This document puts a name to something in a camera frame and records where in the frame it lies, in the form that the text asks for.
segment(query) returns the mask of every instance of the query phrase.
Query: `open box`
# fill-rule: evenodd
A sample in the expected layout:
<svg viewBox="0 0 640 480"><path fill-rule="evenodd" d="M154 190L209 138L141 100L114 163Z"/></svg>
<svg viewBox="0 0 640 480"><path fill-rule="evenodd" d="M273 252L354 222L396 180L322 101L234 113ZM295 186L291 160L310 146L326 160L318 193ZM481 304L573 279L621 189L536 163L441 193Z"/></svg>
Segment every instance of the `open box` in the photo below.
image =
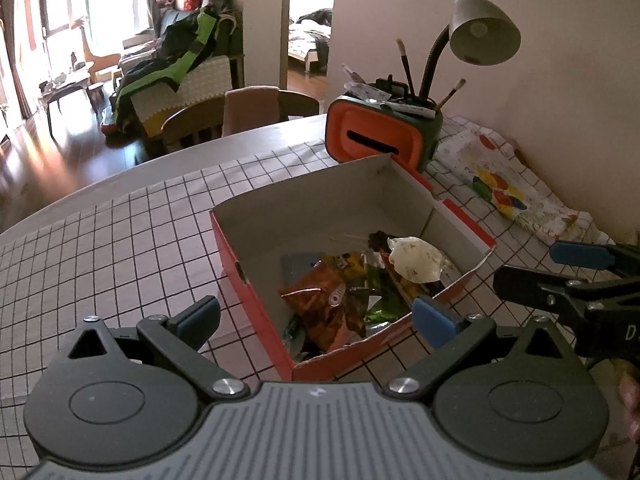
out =
<svg viewBox="0 0 640 480"><path fill-rule="evenodd" d="M436 296L445 303L463 292L495 245L451 200L436 200L428 181L393 155L354 160L243 193L215 206L211 222L223 268L283 380L329 380L411 325L409 314L375 335L295 364L281 341L292 316L278 294L283 254L341 254L379 230L420 237L443 251L462 274Z"/></svg>

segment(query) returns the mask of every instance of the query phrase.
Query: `wooden chair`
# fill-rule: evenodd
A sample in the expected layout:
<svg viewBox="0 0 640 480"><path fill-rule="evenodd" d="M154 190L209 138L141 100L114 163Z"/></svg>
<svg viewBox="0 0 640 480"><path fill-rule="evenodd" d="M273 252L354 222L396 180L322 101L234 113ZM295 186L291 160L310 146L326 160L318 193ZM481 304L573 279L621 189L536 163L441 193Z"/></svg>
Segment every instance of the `wooden chair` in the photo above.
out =
<svg viewBox="0 0 640 480"><path fill-rule="evenodd" d="M320 103L308 95L280 90L278 92L280 122L289 117L311 117L320 113ZM182 147L181 140L192 137L194 144L203 141L202 131L222 126L225 116L225 97L215 96L187 106L169 117L162 125L162 143L167 152L175 152ZM214 132L212 138L219 137Z"/></svg>
<svg viewBox="0 0 640 480"><path fill-rule="evenodd" d="M111 81L111 75L114 70L118 70L120 62L120 54L109 54L108 56L96 56L91 51L91 46L84 30L83 18L79 18L72 23L71 29L79 28L82 34L82 50L84 51L84 60L93 61L94 65L89 69L91 83L105 83Z"/></svg>

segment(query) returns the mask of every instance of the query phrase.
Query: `lamp shade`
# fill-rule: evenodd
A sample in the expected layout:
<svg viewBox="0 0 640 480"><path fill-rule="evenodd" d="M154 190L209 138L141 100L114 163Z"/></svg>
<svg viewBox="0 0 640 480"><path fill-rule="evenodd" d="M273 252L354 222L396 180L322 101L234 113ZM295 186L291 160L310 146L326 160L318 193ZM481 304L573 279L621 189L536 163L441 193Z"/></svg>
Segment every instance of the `lamp shade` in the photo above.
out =
<svg viewBox="0 0 640 480"><path fill-rule="evenodd" d="M495 65L511 59L520 48L520 31L489 0L454 0L449 44L458 59L475 65Z"/></svg>

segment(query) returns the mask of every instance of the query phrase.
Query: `finger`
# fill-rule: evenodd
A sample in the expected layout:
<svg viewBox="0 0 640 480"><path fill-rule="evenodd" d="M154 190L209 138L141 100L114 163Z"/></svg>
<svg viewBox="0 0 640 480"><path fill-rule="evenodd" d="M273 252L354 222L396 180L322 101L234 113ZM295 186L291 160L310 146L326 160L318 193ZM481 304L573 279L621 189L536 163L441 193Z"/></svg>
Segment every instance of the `finger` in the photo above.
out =
<svg viewBox="0 0 640 480"><path fill-rule="evenodd" d="M625 425L629 438L634 442L640 441L640 413L625 412Z"/></svg>
<svg viewBox="0 0 640 480"><path fill-rule="evenodd" d="M640 406L640 384L628 374L620 380L620 398L630 412Z"/></svg>

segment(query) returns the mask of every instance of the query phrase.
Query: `bed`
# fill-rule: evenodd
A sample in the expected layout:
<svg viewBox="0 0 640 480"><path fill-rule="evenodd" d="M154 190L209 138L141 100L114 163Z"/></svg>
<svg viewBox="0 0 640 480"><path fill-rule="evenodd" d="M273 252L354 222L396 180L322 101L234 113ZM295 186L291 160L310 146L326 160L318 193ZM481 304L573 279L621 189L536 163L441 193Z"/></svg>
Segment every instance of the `bed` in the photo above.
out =
<svg viewBox="0 0 640 480"><path fill-rule="evenodd" d="M305 64L305 72L311 72L311 63L318 62L326 70L331 39L331 17L327 9L301 17L299 23L289 25L289 57Z"/></svg>

